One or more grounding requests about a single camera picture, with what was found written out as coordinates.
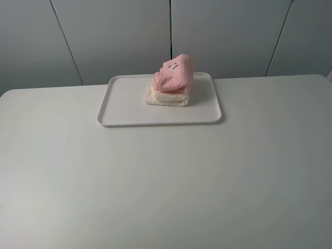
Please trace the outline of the cream white terry towel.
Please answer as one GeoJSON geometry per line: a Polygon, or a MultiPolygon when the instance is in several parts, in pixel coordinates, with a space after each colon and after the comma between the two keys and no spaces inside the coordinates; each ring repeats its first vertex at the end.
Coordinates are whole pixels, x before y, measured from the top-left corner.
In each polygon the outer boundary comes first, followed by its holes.
{"type": "Polygon", "coordinates": [[[183,107],[189,103],[189,95],[184,93],[163,93],[154,89],[151,81],[147,88],[145,103],[148,105],[183,107]]]}

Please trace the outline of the white rectangular plastic tray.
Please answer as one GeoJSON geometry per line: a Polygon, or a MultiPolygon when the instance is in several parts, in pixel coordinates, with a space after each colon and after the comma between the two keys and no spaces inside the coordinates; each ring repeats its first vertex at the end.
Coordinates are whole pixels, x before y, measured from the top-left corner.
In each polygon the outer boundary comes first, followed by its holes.
{"type": "Polygon", "coordinates": [[[109,80],[97,121],[104,127],[195,125],[220,121],[222,112],[212,78],[197,72],[185,107],[145,103],[153,74],[115,76],[109,80]]]}

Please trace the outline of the pink terry towel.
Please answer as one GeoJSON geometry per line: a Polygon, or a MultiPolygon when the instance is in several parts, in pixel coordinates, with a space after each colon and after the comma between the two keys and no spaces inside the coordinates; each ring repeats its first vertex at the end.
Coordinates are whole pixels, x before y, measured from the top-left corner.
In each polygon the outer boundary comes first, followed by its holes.
{"type": "Polygon", "coordinates": [[[154,88],[159,92],[189,94],[194,73],[193,59],[187,54],[180,54],[164,62],[162,68],[155,73],[154,88]]]}

